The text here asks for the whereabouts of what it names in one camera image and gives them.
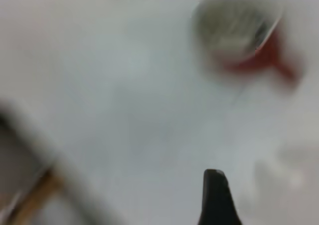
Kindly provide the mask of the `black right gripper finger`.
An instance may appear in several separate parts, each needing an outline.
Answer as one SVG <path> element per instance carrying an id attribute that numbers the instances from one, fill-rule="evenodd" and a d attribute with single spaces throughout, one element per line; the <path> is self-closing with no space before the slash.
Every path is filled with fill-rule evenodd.
<path id="1" fill-rule="evenodd" d="M 221 170 L 206 169 L 203 175 L 199 225 L 240 225 L 228 180 Z"/>

